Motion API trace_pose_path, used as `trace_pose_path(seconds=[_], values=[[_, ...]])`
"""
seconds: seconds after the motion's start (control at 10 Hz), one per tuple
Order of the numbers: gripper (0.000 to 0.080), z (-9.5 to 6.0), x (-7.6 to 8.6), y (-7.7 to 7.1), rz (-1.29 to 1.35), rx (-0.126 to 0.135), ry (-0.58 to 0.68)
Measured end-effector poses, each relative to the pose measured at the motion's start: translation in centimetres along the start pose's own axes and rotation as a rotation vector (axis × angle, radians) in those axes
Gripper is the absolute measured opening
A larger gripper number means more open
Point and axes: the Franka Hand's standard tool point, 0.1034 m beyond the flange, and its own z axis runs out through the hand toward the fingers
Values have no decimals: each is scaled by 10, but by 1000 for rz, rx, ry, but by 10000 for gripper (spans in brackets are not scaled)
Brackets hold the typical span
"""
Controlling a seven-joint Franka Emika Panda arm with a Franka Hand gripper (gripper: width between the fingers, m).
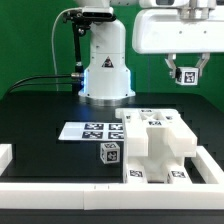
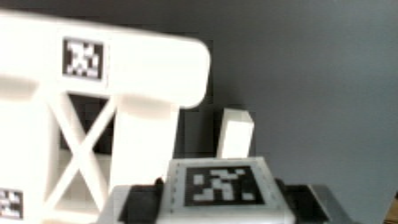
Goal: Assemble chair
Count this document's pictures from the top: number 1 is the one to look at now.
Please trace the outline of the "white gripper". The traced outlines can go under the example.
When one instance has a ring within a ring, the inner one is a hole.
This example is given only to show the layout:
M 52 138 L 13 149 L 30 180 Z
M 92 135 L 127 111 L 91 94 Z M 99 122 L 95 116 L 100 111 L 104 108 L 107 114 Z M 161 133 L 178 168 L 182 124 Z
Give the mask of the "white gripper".
M 201 53 L 198 76 L 211 52 L 224 52 L 224 5 L 216 0 L 139 0 L 142 10 L 133 27 L 132 47 L 139 54 L 168 54 L 170 76 L 176 76 L 177 53 Z

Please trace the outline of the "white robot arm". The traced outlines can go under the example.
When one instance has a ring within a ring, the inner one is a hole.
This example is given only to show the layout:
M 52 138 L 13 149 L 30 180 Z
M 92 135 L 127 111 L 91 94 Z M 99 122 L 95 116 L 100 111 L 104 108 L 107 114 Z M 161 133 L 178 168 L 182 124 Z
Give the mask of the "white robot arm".
M 90 64 L 79 96 L 116 102 L 135 96 L 125 65 L 124 25 L 115 6 L 138 4 L 132 47 L 139 54 L 164 54 L 175 82 L 194 86 L 210 54 L 224 52 L 224 5 L 216 0 L 74 0 L 80 18 L 90 21 Z

